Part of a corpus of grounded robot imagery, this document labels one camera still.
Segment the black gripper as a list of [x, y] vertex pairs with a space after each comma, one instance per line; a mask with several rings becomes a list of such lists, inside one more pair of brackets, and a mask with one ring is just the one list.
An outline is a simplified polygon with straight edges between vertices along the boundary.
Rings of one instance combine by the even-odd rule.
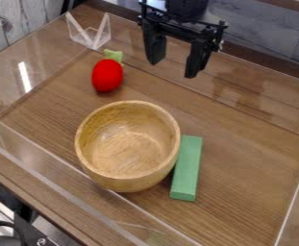
[[211, 0], [139, 0], [141, 6], [143, 40], [148, 62], [156, 65], [165, 57], [167, 38], [157, 26], [177, 39], [191, 41], [185, 59], [184, 76], [195, 78], [223, 44], [223, 32], [228, 23], [209, 11]]

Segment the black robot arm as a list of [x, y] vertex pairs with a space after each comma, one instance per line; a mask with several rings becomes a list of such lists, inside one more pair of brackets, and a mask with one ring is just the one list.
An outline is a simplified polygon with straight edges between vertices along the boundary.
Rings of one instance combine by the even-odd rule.
[[156, 65], [165, 58], [167, 37], [188, 42], [184, 76], [193, 78], [221, 48], [228, 23], [209, 13], [209, 0], [139, 0], [139, 4], [148, 62]]

